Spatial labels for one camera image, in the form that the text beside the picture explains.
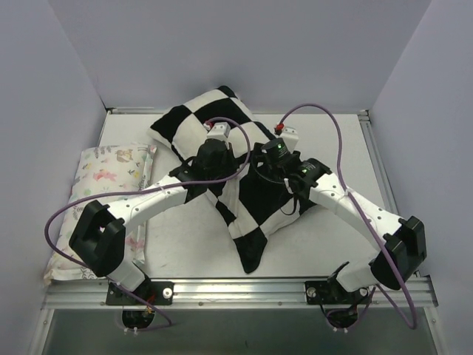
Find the black white checkered pillowcase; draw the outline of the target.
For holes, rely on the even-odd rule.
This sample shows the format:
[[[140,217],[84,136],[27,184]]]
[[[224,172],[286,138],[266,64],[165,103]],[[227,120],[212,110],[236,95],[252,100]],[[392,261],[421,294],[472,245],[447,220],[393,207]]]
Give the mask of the black white checkered pillowcase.
[[[184,104],[174,106],[148,129],[152,139],[167,146],[180,160],[194,157],[204,143],[204,124],[211,118],[230,118],[238,123],[229,142],[243,171],[234,179],[212,184],[205,193],[225,221],[246,274],[260,264],[268,238],[296,221],[313,203],[294,202],[284,186],[261,179],[245,162],[255,143],[274,138],[237,97],[232,89],[220,86]]]

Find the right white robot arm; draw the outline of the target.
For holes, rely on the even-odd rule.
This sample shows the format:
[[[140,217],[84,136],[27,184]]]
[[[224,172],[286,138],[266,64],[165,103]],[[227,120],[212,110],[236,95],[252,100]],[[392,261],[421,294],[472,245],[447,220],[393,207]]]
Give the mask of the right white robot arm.
[[[404,219],[377,206],[319,160],[301,160],[281,138],[255,144],[253,153],[257,174],[284,186],[298,201],[331,211],[378,251],[345,262],[331,274],[327,292],[332,300],[345,302],[354,291],[372,285],[399,290],[426,259],[425,227],[417,217]]]

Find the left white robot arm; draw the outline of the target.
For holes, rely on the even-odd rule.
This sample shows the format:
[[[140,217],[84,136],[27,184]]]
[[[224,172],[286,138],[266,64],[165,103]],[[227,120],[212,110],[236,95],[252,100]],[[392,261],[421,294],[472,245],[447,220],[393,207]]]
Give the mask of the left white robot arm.
[[[237,168],[231,145],[209,138],[196,156],[143,194],[108,204],[97,200],[86,204],[69,247],[97,277],[108,277],[123,287],[129,302],[141,304],[149,297],[148,277],[125,255],[126,237],[159,213],[203,195],[212,181],[231,176]]]

